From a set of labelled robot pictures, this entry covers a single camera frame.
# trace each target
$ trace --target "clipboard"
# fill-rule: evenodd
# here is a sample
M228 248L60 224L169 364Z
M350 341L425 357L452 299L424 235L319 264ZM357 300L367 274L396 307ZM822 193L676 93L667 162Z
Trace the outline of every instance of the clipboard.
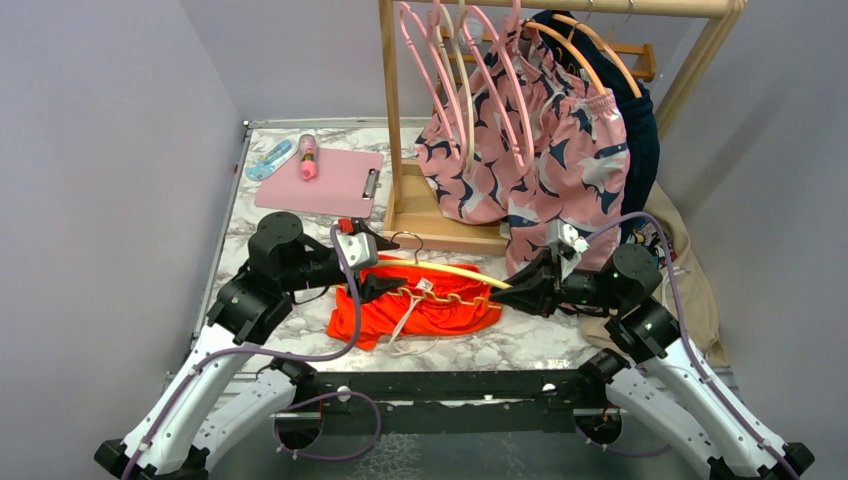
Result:
M298 153L262 181L253 204L340 217L371 216L383 155L320 148L316 157L317 177L301 178Z

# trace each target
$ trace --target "dark blue garment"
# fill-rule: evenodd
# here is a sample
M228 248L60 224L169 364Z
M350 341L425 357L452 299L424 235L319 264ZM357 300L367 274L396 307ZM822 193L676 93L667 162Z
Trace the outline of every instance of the dark blue garment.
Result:
M533 21L547 25L564 37L571 33L571 25L554 20L553 15L559 13L574 18L569 12L545 10L537 13ZM565 50L562 45L548 34L540 32L542 39L550 47L557 61L568 71L579 76L580 64ZM595 47L588 35L577 30L572 37L572 44L586 57L589 65L598 74L605 87L612 90L615 103L624 119L627 129L627 147L630 149L630 170L624 184L624 200L621 204L621 214L638 212L645 208L648 194L657 178L657 168L660 162L660 140L657 131L657 121L654 118L654 104L651 94L639 82L642 97L636 98L627 84L624 74L609 59ZM622 224L621 241L627 239L635 226L636 219Z

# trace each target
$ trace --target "orange shorts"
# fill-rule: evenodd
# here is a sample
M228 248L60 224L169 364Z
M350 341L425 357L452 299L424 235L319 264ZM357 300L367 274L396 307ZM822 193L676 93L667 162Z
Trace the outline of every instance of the orange shorts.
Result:
M393 259L381 255L382 259ZM453 265L454 267L480 272L474 265ZM415 267L373 267L362 271L364 277L373 273L381 277L406 278L406 287L415 295L422 295L417 289L418 282L426 278L433 283L435 296L446 298L456 293L466 302L474 302L476 297L488 299L491 287L477 280L460 277L450 273ZM362 306L362 331L356 346L371 350L382 335L391 335L398 321L409 310L412 299L409 294L400 296L384 294L376 300ZM404 335L466 335L494 325L501 318L501 309L492 308L487 302L477 301L474 305L465 305L457 301L443 303L432 298L421 300L406 321ZM336 310L327 326L327 335L343 341L350 341L354 327L353 300L344 287L336 290Z

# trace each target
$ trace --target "beige fabric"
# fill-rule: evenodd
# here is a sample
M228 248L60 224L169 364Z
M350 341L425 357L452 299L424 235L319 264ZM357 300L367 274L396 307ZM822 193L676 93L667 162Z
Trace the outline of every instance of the beige fabric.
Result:
M692 252L689 233L683 225L683 219L680 218L680 214L674 208L671 200L656 183L653 189L651 189L648 203L645 205L645 211L660 221L666 234L671 239L674 249L677 251L677 259L674 260L674 266L683 267L687 271L686 274L678 275L676 280L680 288L681 298L683 299L686 326L689 329L692 340L705 353L711 366L727 366L727 355L719 341L718 307L716 306L712 286L710 286L710 282L704 275L704 271L701 270L698 259L695 258L695 254ZM661 288L662 286L654 292L654 298L657 300L661 298ZM674 299L671 295L671 287L666 284L665 288L668 308L677 317ZM618 347L610 340L609 333L604 329L605 318L595 318L587 315L580 315L579 318L580 332L587 342L601 348L612 348L620 352Z

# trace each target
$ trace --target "marble surface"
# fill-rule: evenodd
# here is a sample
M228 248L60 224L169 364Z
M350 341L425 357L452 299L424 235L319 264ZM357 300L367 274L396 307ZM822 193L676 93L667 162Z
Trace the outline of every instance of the marble surface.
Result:
M420 128L402 129L404 156L414 156L412 144ZM280 141L297 142L301 134L311 133L322 147L379 152L384 155L380 185L369 223L375 231L382 231L386 214L391 164L389 159L388 129L386 128L308 128L259 129L251 137L247 165L269 151ZM256 225L274 210L256 207L253 202L259 182L241 176L238 193L229 220L221 260L217 266L215 286L210 298L227 282L247 259L247 241ZM319 242L330 245L329 227L337 217L298 212L305 233ZM395 251L393 255L412 257L412 251ZM419 259L438 263L471 263L495 278L506 278L504 259L499 256L470 255L439 251L423 251ZM266 348L301 354L326 354L339 350L343 343L326 334L330 314L335 308L335 295L331 289L322 298L295 310L276 329L265 344ZM299 299L310 298L319 290L302 292ZM403 337L404 347L418 349L429 345L430 337ZM520 370L576 368L597 350L580 336L575 317L558 313L544 319L526 315L508 307L501 320L486 330L461 337L442 337L438 344L422 355L394 357L389 355L384 337L374 350L355 348L344 357L316 363L326 371L418 371L418 370ZM267 364L266 358L254 357L245 366L245 372L255 372Z

